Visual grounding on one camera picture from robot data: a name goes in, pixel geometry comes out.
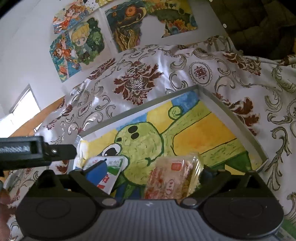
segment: window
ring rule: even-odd
[[[0,137],[9,137],[39,112],[40,108],[30,86],[28,86],[11,110],[11,113],[0,120]]]

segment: black eye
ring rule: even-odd
[[[136,132],[136,133],[134,133],[134,134],[131,135],[131,139],[133,139],[133,140],[137,139],[138,137],[139,137],[139,133],[138,132]]]
[[[137,129],[138,129],[137,126],[131,126],[130,128],[128,128],[128,132],[129,132],[129,133],[134,133],[134,132],[137,131]]]
[[[117,154],[116,149],[114,147],[111,147],[105,152],[104,156],[116,156],[116,154]]]

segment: colorful poster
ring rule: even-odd
[[[50,55],[62,82],[81,70],[74,56],[73,45],[68,33],[63,33],[50,46]]]
[[[140,25],[148,14],[165,23],[163,37],[197,29],[187,0],[131,0],[106,11],[119,52],[140,44]]]
[[[104,42],[99,21],[90,16],[69,31],[78,62],[88,69],[110,58],[111,52]]]
[[[89,11],[93,12],[97,8],[102,7],[103,5],[113,0],[83,0],[83,1],[85,3],[85,6],[89,8]]]
[[[64,33],[89,14],[83,0],[77,0],[60,10],[53,19],[54,33]]]
[[[87,156],[125,156],[128,165],[119,175],[115,197],[140,198],[159,156],[199,152],[206,165],[243,174],[262,162],[249,158],[240,141],[199,100],[187,92],[147,113],[121,123],[88,143]]]

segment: anime girl picture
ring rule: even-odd
[[[69,30],[89,14],[83,1],[76,1],[60,10],[53,19],[54,33],[59,34]]]
[[[81,70],[78,60],[72,56],[73,45],[68,34],[61,34],[50,46],[50,54],[62,82]]]

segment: gray ribbed surface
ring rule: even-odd
[[[84,240],[230,241],[234,239],[215,232],[204,223],[197,211],[183,209],[173,200],[126,200],[120,208],[103,211],[88,231],[67,241]],[[277,239],[272,236],[263,240]]]

